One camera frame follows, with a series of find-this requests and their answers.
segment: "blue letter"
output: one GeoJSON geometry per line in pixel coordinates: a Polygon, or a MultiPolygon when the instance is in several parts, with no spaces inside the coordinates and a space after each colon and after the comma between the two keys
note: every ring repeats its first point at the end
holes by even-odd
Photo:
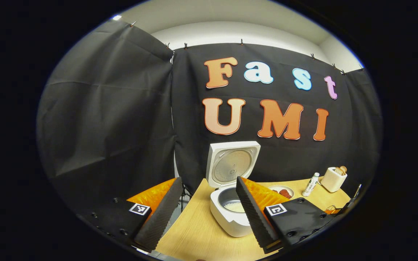
{"type": "Polygon", "coordinates": [[[293,69],[293,76],[295,76],[295,85],[298,89],[309,91],[312,88],[311,75],[306,70],[295,68],[293,69]]]}
{"type": "Polygon", "coordinates": [[[244,78],[250,82],[257,83],[262,82],[263,84],[270,84],[274,81],[274,78],[270,76],[270,67],[261,62],[250,62],[246,64],[244,78]]]}

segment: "plate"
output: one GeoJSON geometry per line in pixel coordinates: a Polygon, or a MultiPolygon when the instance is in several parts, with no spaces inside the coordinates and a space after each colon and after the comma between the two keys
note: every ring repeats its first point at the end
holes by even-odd
{"type": "Polygon", "coordinates": [[[295,197],[295,192],[287,186],[273,185],[273,186],[270,186],[269,189],[270,190],[277,190],[278,192],[280,192],[280,190],[287,190],[288,194],[290,194],[291,198],[295,197]]]}

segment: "white rice cooker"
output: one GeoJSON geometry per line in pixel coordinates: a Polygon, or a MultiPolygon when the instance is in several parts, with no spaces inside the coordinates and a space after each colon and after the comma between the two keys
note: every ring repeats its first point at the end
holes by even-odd
{"type": "Polygon", "coordinates": [[[219,225],[231,236],[252,233],[249,220],[235,188],[237,177],[249,177],[261,149],[256,141],[211,144],[206,179],[216,188],[210,195],[210,210],[219,225]]]}

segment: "orange letter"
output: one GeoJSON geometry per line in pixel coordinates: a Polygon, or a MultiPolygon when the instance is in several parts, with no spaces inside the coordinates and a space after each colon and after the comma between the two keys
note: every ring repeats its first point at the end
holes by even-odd
{"type": "Polygon", "coordinates": [[[229,99],[228,104],[232,107],[232,119],[230,124],[223,126],[219,124],[219,106],[221,99],[207,98],[202,100],[204,104],[204,124],[206,128],[215,134],[230,135],[237,132],[241,123],[241,107],[246,104],[243,99],[229,99]]]}
{"type": "Polygon", "coordinates": [[[282,115],[280,106],[274,100],[262,100],[261,106],[264,107],[264,122],[262,123],[262,129],[257,132],[259,137],[272,137],[274,135],[271,130],[272,125],[277,137],[282,135],[287,126],[288,129],[284,135],[285,139],[297,140],[301,137],[299,134],[299,122],[303,110],[301,104],[290,104],[284,115],[282,115]]]}
{"type": "Polygon", "coordinates": [[[325,124],[327,124],[328,111],[326,109],[317,109],[319,121],[317,122],[317,131],[314,134],[314,140],[323,141],[325,139],[325,124]]]}
{"type": "Polygon", "coordinates": [[[206,84],[206,87],[212,89],[227,86],[229,81],[224,79],[222,74],[225,74],[230,78],[232,76],[232,66],[230,65],[236,66],[237,64],[237,59],[233,57],[206,61],[204,65],[207,66],[209,70],[209,81],[206,84]]]}

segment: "white wall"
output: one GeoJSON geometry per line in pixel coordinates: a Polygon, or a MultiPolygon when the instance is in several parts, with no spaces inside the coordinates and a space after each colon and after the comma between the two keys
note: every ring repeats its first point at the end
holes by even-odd
{"type": "Polygon", "coordinates": [[[320,44],[322,51],[330,58],[338,69],[345,72],[360,69],[362,63],[355,55],[341,43],[335,36],[330,36],[320,44]]]}
{"type": "Polygon", "coordinates": [[[197,46],[210,43],[243,43],[274,46],[296,51],[305,55],[314,54],[315,58],[330,64],[325,53],[316,44],[297,35],[263,25],[242,22],[201,22],[179,25],[152,33],[171,49],[197,46]]]}

